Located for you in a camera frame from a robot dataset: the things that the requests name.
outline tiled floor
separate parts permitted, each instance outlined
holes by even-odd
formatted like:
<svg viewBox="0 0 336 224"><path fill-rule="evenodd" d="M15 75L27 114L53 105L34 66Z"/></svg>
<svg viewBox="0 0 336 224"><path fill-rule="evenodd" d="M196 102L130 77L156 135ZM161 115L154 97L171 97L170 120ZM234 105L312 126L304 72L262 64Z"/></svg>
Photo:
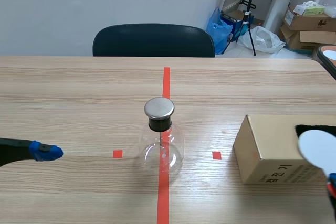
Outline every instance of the tiled floor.
<svg viewBox="0 0 336 224"><path fill-rule="evenodd" d="M256 51L257 56L253 55L251 49L241 47L237 43L232 42L223 55L216 55L218 58L282 58L282 59L309 59L307 55L297 54L296 52L289 51L286 48L282 48L280 51L273 54L266 52Z"/></svg>

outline glass bottle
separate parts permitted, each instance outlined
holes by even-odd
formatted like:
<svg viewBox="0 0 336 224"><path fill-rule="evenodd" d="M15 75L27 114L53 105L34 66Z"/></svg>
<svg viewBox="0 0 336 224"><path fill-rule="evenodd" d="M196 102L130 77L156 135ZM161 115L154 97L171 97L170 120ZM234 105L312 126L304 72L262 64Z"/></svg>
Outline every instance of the glass bottle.
<svg viewBox="0 0 336 224"><path fill-rule="evenodd" d="M172 172L182 165L184 138L182 131L172 123L174 103L156 97L145 105L149 118L139 138L139 158L146 169L154 172Z"/></svg>

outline metal lid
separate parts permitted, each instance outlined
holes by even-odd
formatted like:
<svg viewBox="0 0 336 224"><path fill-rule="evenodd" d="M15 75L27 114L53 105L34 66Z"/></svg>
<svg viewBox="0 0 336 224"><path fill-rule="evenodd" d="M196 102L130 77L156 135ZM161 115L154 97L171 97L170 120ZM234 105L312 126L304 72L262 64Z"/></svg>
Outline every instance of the metal lid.
<svg viewBox="0 0 336 224"><path fill-rule="evenodd" d="M174 113L174 103L165 97L156 97L145 105L145 114L153 120L164 120Z"/></svg>

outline chair backrest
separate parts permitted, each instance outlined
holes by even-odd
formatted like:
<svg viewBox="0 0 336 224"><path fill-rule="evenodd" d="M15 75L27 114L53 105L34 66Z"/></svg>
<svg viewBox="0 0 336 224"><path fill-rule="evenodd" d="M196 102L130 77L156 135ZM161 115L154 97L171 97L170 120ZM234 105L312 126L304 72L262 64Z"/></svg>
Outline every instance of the chair backrest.
<svg viewBox="0 0 336 224"><path fill-rule="evenodd" d="M101 30L93 56L215 57L210 35L197 27L129 24Z"/></svg>

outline white disc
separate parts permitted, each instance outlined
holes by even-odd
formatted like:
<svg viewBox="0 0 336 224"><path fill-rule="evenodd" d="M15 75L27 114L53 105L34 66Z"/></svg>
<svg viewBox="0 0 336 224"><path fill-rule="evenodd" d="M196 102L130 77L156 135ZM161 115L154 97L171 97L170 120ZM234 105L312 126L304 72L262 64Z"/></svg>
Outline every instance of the white disc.
<svg viewBox="0 0 336 224"><path fill-rule="evenodd" d="M312 165L329 176L336 173L336 137L325 131L311 130L299 137L299 150Z"/></svg>
<svg viewBox="0 0 336 224"><path fill-rule="evenodd" d="M336 51L326 50L323 52L324 56L331 60L336 60Z"/></svg>

